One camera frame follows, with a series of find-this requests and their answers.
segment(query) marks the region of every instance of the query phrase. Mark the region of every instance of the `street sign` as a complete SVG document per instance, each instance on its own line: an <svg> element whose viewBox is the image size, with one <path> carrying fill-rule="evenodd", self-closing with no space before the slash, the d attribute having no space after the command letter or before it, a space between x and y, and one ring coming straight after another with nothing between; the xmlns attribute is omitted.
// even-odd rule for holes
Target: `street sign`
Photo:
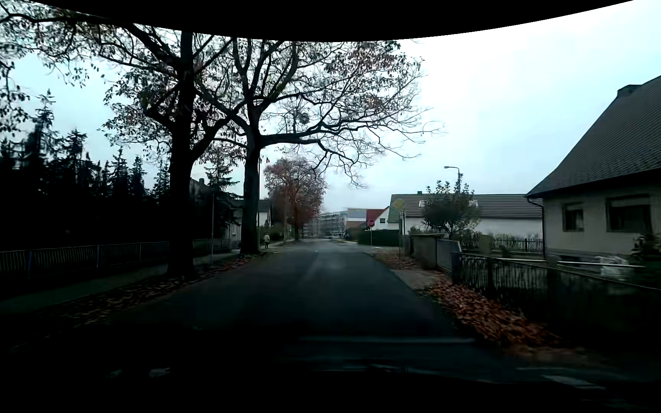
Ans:
<svg viewBox="0 0 661 413"><path fill-rule="evenodd" d="M400 211L400 210L402 210L402 208L405 207L405 202L404 202L403 200L401 200L401 199L398 199L397 201L392 202L391 205L392 205L397 211Z"/></svg>

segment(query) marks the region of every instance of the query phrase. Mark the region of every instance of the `tiled roof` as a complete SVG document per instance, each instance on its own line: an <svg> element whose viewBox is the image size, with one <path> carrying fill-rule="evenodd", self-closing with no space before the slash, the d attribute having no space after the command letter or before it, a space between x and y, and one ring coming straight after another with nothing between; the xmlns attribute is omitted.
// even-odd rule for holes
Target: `tiled roof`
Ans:
<svg viewBox="0 0 661 413"><path fill-rule="evenodd" d="M384 213L384 211L386 211L386 208L384 208L383 210L366 210L366 221L369 222L376 220L377 218L379 218L379 215Z"/></svg>
<svg viewBox="0 0 661 413"><path fill-rule="evenodd" d="M429 197L429 193L394 194L390 203L401 199L405 202L408 217L421 218L423 208L419 207L419 202ZM542 219L542 209L529 203L524 194L476 194L473 199L478 203L482 218ZM542 204L538 199L532 201ZM389 222L399 222L399 211L393 206L389 207Z"/></svg>
<svg viewBox="0 0 661 413"><path fill-rule="evenodd" d="M528 195L661 168L661 76L619 95Z"/></svg>

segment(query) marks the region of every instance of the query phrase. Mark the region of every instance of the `brown leaves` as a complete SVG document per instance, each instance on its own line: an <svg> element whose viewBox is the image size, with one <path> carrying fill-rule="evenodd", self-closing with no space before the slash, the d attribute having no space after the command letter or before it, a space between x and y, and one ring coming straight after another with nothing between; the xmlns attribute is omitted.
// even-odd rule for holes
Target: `brown leaves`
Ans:
<svg viewBox="0 0 661 413"><path fill-rule="evenodd" d="M463 324L471 325L486 339L509 345L562 346L565 341L548 332L542 324L505 308L463 285L441 279L426 291Z"/></svg>
<svg viewBox="0 0 661 413"><path fill-rule="evenodd" d="M380 260L392 270L420 270L422 266L414 258L409 258L404 254L399 256L399 252L384 251L374 255L374 258Z"/></svg>
<svg viewBox="0 0 661 413"><path fill-rule="evenodd" d="M114 312L133 308L134 306L143 304L159 296L167 295L197 281L214 278L221 273L241 267L250 260L251 258L249 257L237 257L231 261L224 262L216 268L197 271L197 279L195 281L182 281L179 277L174 276L148 278L134 285L113 289L106 293L50 306L18 322L17 330L23 332L23 334L19 337L14 337L13 342L18 344L33 338L36 339L38 337L31 337L31 334L39 334L43 331L51 332L51 330L57 328L103 323ZM36 332L35 330L30 331L27 325L38 325L39 328Z"/></svg>

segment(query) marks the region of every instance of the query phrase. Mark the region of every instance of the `fence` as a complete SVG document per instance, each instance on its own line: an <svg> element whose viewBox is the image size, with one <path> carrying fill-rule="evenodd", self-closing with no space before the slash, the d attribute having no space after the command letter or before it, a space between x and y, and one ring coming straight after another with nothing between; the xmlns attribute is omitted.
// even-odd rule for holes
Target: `fence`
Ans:
<svg viewBox="0 0 661 413"><path fill-rule="evenodd" d="M461 243L464 250L479 250L481 234L453 237ZM542 239L520 237L489 237L489 248L493 252L501 252L504 247L511 252L542 253Z"/></svg>
<svg viewBox="0 0 661 413"><path fill-rule="evenodd" d="M454 281L555 332L599 343L650 345L654 339L661 345L661 289L475 254L452 252L449 262Z"/></svg>
<svg viewBox="0 0 661 413"><path fill-rule="evenodd" d="M214 250L229 247L227 239L193 239L193 253L208 254L211 244ZM5 251L0 252L0 277L23 280L77 270L100 270L165 259L169 252L168 241Z"/></svg>

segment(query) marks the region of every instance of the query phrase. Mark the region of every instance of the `tree trunk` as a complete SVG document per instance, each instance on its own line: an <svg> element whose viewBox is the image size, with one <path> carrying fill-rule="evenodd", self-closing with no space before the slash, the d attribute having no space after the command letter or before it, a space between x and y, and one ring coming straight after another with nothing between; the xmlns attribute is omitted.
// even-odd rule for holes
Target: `tree trunk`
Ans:
<svg viewBox="0 0 661 413"><path fill-rule="evenodd" d="M241 225L241 253L258 254L256 211L259 207L259 149L249 147L244 164L244 208Z"/></svg>
<svg viewBox="0 0 661 413"><path fill-rule="evenodd" d="M172 167L170 170L170 201L168 202L168 219L170 255L168 258L168 273L184 280L195 278L195 268L192 263L192 225L186 217L193 217L189 191L189 168Z"/></svg>

